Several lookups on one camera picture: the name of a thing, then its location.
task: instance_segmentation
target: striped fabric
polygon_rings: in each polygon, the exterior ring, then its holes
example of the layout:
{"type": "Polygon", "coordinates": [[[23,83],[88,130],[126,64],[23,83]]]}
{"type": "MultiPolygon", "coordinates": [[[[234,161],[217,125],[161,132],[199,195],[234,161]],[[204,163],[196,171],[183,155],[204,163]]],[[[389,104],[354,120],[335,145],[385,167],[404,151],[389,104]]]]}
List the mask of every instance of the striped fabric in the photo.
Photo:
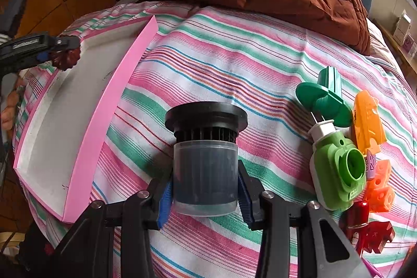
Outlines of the striped fabric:
{"type": "MultiPolygon", "coordinates": [[[[228,102],[246,110],[249,125],[238,137],[239,157],[266,189],[300,204],[315,199],[309,173],[312,140],[307,134],[312,122],[300,107],[295,88],[300,82],[315,82],[325,66],[335,66],[347,103],[353,106],[362,89],[379,99],[388,142],[378,157],[391,160],[389,184],[397,196],[391,212],[372,214],[371,219],[390,220],[396,236],[382,254],[364,256],[385,277],[392,277],[417,240],[417,104],[404,77],[385,61],[361,56],[309,30],[265,15],[214,7],[172,2],[124,5],[81,18],[65,33],[84,36],[152,15],[159,31],[114,113],[90,199],[117,202],[146,188],[172,161],[175,139],[164,127],[166,111],[201,100],[228,102]]],[[[26,92],[30,95],[19,113],[16,141],[36,100],[38,84],[29,81],[26,92]]],[[[26,195],[36,222],[56,246],[65,227],[26,195]]],[[[332,216],[338,220],[340,213],[332,216]]],[[[261,232],[247,228],[239,209],[216,218],[172,213],[161,231],[151,232],[154,269],[160,277],[253,277],[260,242],[261,232]]],[[[120,230],[115,233],[114,263],[114,276],[120,277],[120,230]]],[[[290,268],[295,277],[293,231],[290,268]]]]}

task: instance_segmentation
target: orange dice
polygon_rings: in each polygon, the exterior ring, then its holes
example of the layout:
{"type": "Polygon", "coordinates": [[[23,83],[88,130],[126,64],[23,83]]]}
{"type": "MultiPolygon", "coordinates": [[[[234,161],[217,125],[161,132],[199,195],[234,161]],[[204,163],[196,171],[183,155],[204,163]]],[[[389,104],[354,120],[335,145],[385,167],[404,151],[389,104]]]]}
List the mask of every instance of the orange dice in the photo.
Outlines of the orange dice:
{"type": "Polygon", "coordinates": [[[388,185],[391,175],[389,160],[377,161],[375,178],[368,181],[364,200],[368,202],[369,212],[388,212],[395,198],[395,191],[388,185]]]}

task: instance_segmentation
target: purple block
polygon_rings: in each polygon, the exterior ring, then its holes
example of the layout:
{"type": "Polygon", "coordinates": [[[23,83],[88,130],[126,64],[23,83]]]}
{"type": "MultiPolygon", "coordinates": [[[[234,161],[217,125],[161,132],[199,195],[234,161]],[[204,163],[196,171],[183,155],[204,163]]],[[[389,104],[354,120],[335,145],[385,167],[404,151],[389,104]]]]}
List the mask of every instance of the purple block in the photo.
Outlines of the purple block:
{"type": "Polygon", "coordinates": [[[366,180],[371,180],[375,178],[375,166],[377,163],[377,158],[371,153],[371,151],[366,150],[365,157],[365,174],[366,180]]]}

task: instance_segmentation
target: blue gripper pad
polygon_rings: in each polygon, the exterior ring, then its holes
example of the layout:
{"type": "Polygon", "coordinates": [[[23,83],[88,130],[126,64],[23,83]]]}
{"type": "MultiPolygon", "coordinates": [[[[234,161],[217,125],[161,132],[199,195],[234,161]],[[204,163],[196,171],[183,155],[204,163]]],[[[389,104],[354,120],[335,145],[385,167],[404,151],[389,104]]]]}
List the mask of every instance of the blue gripper pad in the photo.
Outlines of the blue gripper pad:
{"type": "Polygon", "coordinates": [[[172,180],[166,185],[165,191],[159,201],[159,214],[156,223],[161,229],[163,225],[168,221],[169,214],[171,212],[172,205],[172,180]]]}
{"type": "Polygon", "coordinates": [[[243,221],[248,224],[249,227],[251,227],[251,225],[254,223],[254,218],[252,216],[251,198],[240,173],[238,177],[238,201],[240,211],[242,212],[243,221]]]}

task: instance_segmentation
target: transparent container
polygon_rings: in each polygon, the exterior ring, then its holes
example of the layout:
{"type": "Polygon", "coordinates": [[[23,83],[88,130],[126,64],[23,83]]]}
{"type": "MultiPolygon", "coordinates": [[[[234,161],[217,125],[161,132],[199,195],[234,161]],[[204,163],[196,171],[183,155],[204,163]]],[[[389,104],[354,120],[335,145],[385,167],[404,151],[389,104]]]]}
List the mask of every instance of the transparent container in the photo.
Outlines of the transparent container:
{"type": "Polygon", "coordinates": [[[191,140],[174,145],[174,209],[214,217],[237,207],[238,146],[229,141],[191,140]]]}

